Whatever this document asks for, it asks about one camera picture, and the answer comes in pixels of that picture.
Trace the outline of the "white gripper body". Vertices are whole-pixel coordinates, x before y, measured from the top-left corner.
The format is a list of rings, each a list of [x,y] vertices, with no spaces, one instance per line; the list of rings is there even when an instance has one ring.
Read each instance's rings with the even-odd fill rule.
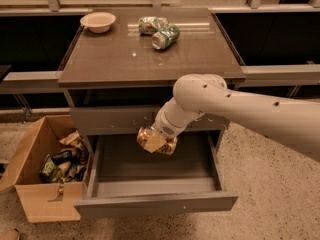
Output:
[[[164,137],[173,139],[181,133],[179,127],[173,126],[165,117],[164,114],[158,113],[155,117],[153,127]]]

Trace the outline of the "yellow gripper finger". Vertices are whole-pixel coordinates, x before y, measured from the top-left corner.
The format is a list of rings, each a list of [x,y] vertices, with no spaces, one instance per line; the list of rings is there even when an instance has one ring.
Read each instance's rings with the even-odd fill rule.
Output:
[[[149,153],[157,151],[159,148],[166,144],[166,139],[157,134],[152,133],[145,142],[144,149]]]

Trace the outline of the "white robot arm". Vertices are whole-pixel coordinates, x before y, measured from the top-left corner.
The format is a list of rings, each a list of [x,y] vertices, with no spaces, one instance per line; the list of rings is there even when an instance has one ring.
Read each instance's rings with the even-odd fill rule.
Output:
[[[167,147],[187,126],[210,114],[223,117],[309,158],[320,161],[320,104],[227,88],[213,74],[189,74],[173,86],[173,97],[147,129],[142,147],[173,153]]]

